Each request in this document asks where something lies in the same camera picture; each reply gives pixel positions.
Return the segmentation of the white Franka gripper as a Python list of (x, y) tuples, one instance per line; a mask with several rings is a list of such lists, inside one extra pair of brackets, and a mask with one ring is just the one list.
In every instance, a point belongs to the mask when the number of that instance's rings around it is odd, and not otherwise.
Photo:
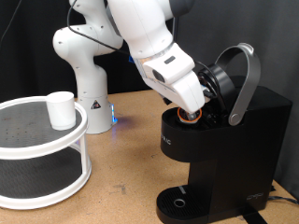
[(197, 110), (205, 104), (205, 96), (193, 72), (193, 59), (177, 43), (152, 57), (137, 59), (136, 67), (149, 87), (189, 112), (188, 121), (199, 118)]

